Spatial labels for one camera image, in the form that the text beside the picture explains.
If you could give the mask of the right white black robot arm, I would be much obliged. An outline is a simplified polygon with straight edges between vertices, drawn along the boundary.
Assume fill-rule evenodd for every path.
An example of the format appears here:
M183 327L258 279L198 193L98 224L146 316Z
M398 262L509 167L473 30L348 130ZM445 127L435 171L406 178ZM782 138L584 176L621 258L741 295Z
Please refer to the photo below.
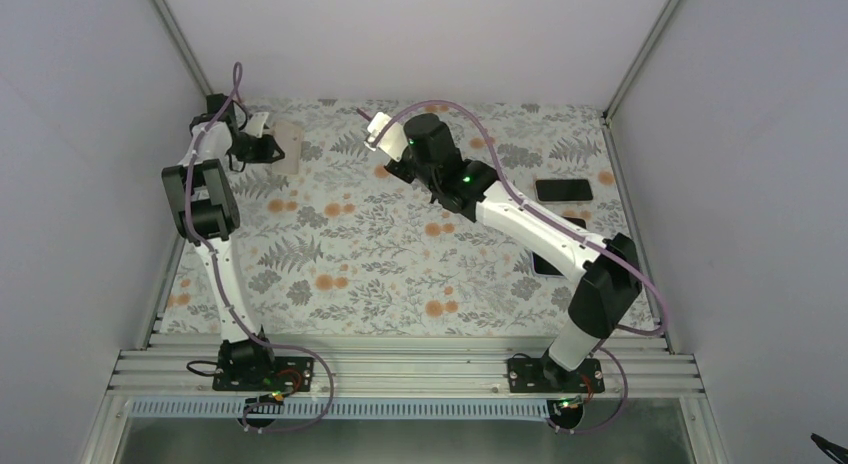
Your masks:
M633 241L621 233L607 239L538 207L492 166L463 158L447 124L432 113L405 124L379 113L367 132L367 145L388 156L390 174L420 182L445 210L507 235L576 283L565 324L539 359L549 388L570 388L642 293Z

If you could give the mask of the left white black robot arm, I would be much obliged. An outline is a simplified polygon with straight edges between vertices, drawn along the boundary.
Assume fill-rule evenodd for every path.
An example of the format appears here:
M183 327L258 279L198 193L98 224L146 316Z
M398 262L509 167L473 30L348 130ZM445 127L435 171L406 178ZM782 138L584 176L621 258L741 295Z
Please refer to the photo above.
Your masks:
M267 126L232 96L210 94L190 123L191 142L178 164L161 173L178 233L198 252L219 315L221 344L211 375L216 390L270 386L278 361L249 306L235 233L240 212L228 180L249 164L273 164L286 154Z

